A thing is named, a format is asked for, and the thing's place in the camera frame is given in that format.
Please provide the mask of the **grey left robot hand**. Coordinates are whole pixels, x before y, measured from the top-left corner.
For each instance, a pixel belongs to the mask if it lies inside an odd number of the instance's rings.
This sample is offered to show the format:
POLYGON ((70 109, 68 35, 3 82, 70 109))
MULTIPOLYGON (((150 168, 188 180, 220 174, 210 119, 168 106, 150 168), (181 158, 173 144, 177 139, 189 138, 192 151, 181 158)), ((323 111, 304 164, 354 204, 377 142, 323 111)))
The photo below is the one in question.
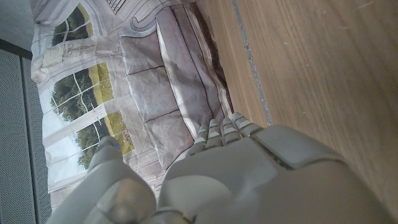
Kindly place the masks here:
POLYGON ((88 175, 50 223, 394 223, 334 150, 292 128, 262 128, 240 113, 201 126, 160 193, 107 136, 88 175))

